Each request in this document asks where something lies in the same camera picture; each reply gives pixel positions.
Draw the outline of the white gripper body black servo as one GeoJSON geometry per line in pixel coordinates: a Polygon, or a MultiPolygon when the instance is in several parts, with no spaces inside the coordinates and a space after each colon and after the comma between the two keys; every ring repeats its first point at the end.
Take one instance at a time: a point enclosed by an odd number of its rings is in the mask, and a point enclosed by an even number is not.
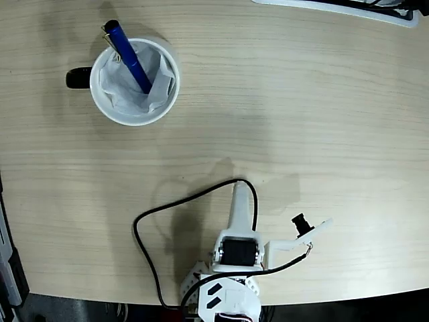
{"type": "Polygon", "coordinates": [[[255,239],[224,239],[214,247],[213,272],[254,272],[262,270],[261,250],[255,239]]]}

